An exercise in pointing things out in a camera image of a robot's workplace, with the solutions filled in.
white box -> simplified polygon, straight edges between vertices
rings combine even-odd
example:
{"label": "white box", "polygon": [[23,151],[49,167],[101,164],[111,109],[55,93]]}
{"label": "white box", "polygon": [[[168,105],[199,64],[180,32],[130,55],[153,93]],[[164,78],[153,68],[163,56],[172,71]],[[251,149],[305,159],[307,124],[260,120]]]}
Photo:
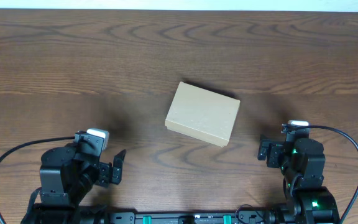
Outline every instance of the white box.
{"label": "white box", "polygon": [[223,147],[229,143],[239,107],[239,100],[180,82],[165,125]]}

